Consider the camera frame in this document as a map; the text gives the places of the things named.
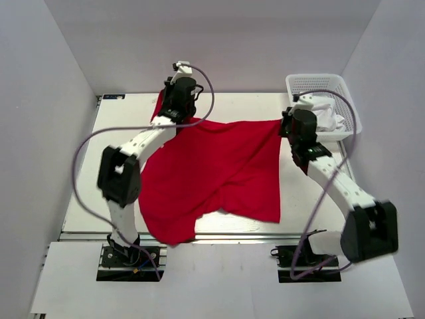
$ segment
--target purple cable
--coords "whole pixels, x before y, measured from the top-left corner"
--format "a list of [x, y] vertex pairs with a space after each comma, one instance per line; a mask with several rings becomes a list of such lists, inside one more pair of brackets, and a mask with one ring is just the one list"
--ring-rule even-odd
[[81, 208], [83, 208], [83, 210], [85, 210], [87, 213], [89, 213], [91, 216], [94, 216], [95, 218], [98, 218], [102, 221], [104, 221], [105, 223], [108, 223], [109, 225], [111, 225], [112, 229], [115, 230], [117, 232], [117, 234], [120, 236], [120, 238], [122, 239], [123, 242], [125, 242], [127, 245], [134, 247], [136, 249], [138, 249], [139, 251], [143, 252], [146, 254], [146, 256], [148, 257], [148, 259], [151, 261], [153, 268], [155, 269], [155, 273], [158, 277], [158, 280], [161, 280], [161, 276], [159, 275], [159, 271], [157, 266], [155, 265], [155, 261], [152, 259], [151, 254], [149, 254], [149, 252], [144, 249], [141, 246], [135, 245], [131, 242], [129, 242], [120, 232], [120, 230], [117, 228], [117, 226], [111, 222], [109, 219], [101, 216], [100, 214], [98, 214], [97, 212], [95, 212], [94, 210], [92, 210], [91, 208], [89, 208], [81, 199], [81, 196], [77, 190], [77, 186], [76, 186], [76, 180], [77, 180], [77, 173], [76, 173], [76, 166], [77, 166], [77, 159], [78, 159], [78, 154], [81, 152], [81, 149], [84, 147], [84, 145], [86, 145], [86, 143], [93, 138], [96, 135], [105, 133], [105, 132], [111, 132], [111, 131], [132, 131], [132, 130], [154, 130], [157, 128], [190, 128], [192, 126], [196, 126], [198, 124], [200, 124], [201, 122], [204, 122], [211, 114], [211, 112], [213, 111], [214, 108], [214, 101], [215, 101], [215, 96], [214, 96], [214, 88], [213, 85], [211, 84], [210, 79], [208, 78], [208, 76], [204, 73], [204, 71], [202, 71], [200, 68], [193, 66], [191, 64], [186, 64], [186, 63], [181, 63], [181, 66], [188, 66], [190, 68], [193, 68], [195, 70], [197, 70], [199, 73], [201, 73], [205, 80], [208, 82], [208, 85], [210, 87], [211, 90], [211, 106], [208, 110], [208, 112], [205, 114], [205, 116], [203, 118], [201, 118], [199, 121], [196, 121], [195, 123], [190, 123], [190, 124], [171, 124], [171, 125], [156, 125], [156, 126], [128, 126], [128, 127], [121, 127], [121, 126], [117, 126], [117, 127], [113, 127], [113, 128], [104, 128], [98, 131], [95, 131], [93, 133], [91, 133], [87, 138], [85, 138], [81, 144], [77, 147], [75, 153], [74, 153], [74, 157], [72, 158], [72, 165], [71, 165], [71, 183], [72, 183], [72, 190], [75, 194], [75, 199], [77, 200], [77, 203], [79, 204], [79, 206], [81, 206]]
[[[328, 259], [326, 259], [325, 261], [322, 261], [321, 263], [315, 265], [314, 267], [312, 267], [310, 269], [307, 269], [307, 270], [301, 272], [300, 274], [295, 275], [295, 267], [297, 265], [299, 255], [301, 254], [301, 249], [303, 247], [304, 241], [307, 239], [307, 232], [308, 232], [309, 228], [311, 227], [311, 224], [313, 223], [313, 220], [315, 219], [315, 216], [317, 215], [317, 212], [319, 211], [320, 205], [322, 204], [323, 200], [325, 199], [325, 196], [327, 194], [328, 189], [331, 187], [333, 181], [337, 177], [337, 175], [339, 173], [339, 170], [344, 166], [345, 163], [347, 163], [347, 160], [353, 154], [354, 149], [355, 149], [355, 143], [356, 143], [356, 135], [357, 135], [357, 123], [356, 123], [356, 116], [355, 116], [355, 113], [354, 113], [354, 109], [353, 109], [352, 105], [350, 104], [350, 102], [344, 96], [342, 96], [339, 93], [336, 93], [334, 91], [326, 90], [326, 89], [310, 90], [310, 91], [307, 91], [307, 92], [299, 93], [297, 95], [298, 96], [303, 96], [303, 95], [311, 94], [311, 93], [330, 93], [330, 94], [333, 94], [333, 95], [337, 96], [338, 98], [342, 99], [342, 101], [344, 101], [344, 103], [346, 103], [346, 105], [348, 106], [348, 109], [350, 110], [351, 116], [353, 117], [353, 131], [354, 131], [354, 134], [353, 134], [353, 139], [351, 141], [350, 148], [347, 151], [347, 155], [343, 158], [342, 162], [337, 166], [337, 168], [335, 169], [335, 171], [332, 173], [331, 178], [329, 178], [329, 180], [325, 184], [325, 187], [323, 188], [323, 191], [321, 192], [321, 194], [319, 196], [319, 199], [317, 200], [316, 204], [314, 205], [313, 211], [311, 212], [311, 215], [310, 215], [307, 223], [305, 224], [303, 233], [301, 235], [301, 239], [299, 240], [298, 246], [297, 246], [297, 248], [295, 250], [294, 257], [292, 258], [292, 262], [291, 262], [290, 277], [291, 277], [292, 280], [301, 279], [304, 276], [306, 276], [308, 274], [311, 274], [312, 272], [316, 271], [317, 269], [319, 269], [319, 268], [321, 268], [323, 266], [326, 266], [333, 259], [336, 258], [336, 256], [329, 257]], [[349, 263], [348, 265], [346, 265], [343, 268], [339, 269], [337, 272], [342, 271], [342, 270], [345, 270], [349, 266], [351, 266], [351, 263]]]

